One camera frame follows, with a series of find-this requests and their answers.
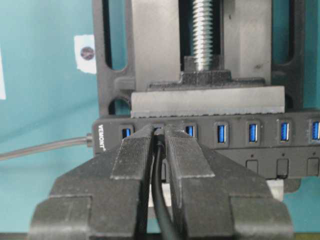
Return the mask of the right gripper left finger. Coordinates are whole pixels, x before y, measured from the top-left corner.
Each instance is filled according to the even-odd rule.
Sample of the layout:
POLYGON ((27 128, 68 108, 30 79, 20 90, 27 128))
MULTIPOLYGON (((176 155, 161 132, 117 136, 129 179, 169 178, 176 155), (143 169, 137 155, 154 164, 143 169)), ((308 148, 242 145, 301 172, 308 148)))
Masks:
POLYGON ((58 177, 30 240, 139 240, 147 231, 153 127, 58 177))

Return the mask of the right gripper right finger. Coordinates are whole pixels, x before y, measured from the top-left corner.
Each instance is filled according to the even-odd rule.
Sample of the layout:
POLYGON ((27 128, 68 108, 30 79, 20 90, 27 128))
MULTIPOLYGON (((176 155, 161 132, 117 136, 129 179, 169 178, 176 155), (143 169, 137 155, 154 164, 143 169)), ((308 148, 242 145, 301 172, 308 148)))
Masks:
POLYGON ((174 223, 186 240, 292 240, 266 180, 175 125, 164 129, 174 223))

